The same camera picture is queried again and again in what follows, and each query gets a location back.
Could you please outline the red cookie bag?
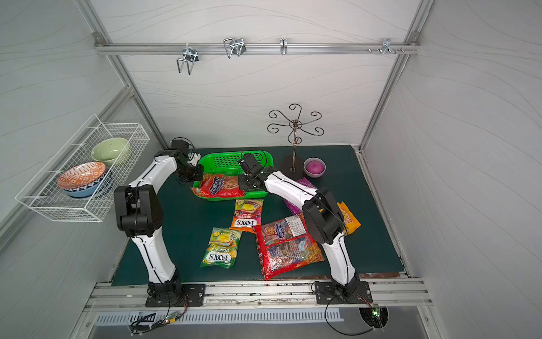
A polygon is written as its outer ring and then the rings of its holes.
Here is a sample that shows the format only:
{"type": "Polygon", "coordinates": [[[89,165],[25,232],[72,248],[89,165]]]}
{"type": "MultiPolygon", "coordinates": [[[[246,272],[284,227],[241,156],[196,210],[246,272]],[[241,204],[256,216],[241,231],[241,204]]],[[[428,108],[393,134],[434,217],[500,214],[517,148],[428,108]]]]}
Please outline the red cookie bag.
{"type": "Polygon", "coordinates": [[[192,192],[203,199],[236,199],[245,192],[239,186],[237,176],[223,174],[203,175],[203,180],[191,188],[192,192]]]}

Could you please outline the green plastic basket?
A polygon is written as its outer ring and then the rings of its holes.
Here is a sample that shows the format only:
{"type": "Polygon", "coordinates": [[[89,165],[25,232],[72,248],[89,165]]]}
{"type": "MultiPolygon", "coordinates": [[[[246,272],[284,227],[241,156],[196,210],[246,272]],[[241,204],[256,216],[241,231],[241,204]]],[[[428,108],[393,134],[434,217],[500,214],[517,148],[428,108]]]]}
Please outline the green plastic basket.
{"type": "MultiPolygon", "coordinates": [[[[273,166],[274,160],[272,155],[266,151],[233,151],[225,153],[212,153],[201,158],[199,163],[204,167],[204,174],[223,174],[226,176],[239,176],[243,170],[240,167],[239,161],[244,153],[253,153],[255,159],[262,165],[273,166]]],[[[242,197],[236,199],[263,199],[268,193],[265,191],[244,191],[242,197]]],[[[205,199],[208,201],[225,201],[236,199],[205,199]]]]}

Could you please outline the orange Fox's candy bag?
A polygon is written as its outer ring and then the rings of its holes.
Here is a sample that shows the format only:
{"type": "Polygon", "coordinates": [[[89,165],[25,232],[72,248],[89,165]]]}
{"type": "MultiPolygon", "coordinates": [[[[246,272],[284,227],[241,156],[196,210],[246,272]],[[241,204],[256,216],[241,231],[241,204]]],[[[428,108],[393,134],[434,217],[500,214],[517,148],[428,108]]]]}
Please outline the orange Fox's candy bag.
{"type": "Polygon", "coordinates": [[[230,230],[255,234],[255,228],[261,226],[263,203],[262,199],[237,199],[230,230]]]}

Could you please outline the green Fox's candy bag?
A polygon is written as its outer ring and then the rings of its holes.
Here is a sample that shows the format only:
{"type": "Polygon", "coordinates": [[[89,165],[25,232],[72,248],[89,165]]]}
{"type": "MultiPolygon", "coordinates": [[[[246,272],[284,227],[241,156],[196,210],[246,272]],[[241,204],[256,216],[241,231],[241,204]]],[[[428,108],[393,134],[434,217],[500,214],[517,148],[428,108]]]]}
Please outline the green Fox's candy bag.
{"type": "Polygon", "coordinates": [[[200,267],[218,266],[230,269],[237,260],[242,232],[227,228],[213,228],[200,267]]]}

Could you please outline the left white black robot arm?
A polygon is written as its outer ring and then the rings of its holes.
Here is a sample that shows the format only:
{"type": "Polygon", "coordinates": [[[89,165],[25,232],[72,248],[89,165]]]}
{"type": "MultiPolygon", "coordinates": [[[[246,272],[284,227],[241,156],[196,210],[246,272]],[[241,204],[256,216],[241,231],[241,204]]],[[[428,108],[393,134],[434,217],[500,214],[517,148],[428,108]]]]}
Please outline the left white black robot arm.
{"type": "Polygon", "coordinates": [[[167,252],[162,234],[164,212],[158,192],[171,175],[184,183],[203,179],[200,153],[185,137],[172,139],[134,181],[114,191],[117,227],[131,239],[148,271],[148,297],[152,303],[178,304],[182,300],[179,272],[167,252]]]}

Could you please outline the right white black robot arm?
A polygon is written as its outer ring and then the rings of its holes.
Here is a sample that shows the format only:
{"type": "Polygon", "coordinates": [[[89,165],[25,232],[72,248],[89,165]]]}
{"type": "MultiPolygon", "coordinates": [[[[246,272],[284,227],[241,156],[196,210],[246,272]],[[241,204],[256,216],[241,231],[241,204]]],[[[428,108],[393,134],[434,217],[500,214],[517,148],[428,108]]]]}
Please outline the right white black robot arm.
{"type": "Polygon", "coordinates": [[[310,236],[324,249],[336,294],[343,300],[350,298],[359,286],[359,277],[345,243],[344,216],[331,191],[311,189],[273,167],[264,168],[252,153],[242,153],[239,165],[243,170],[241,186],[263,189],[301,209],[310,236]]]}

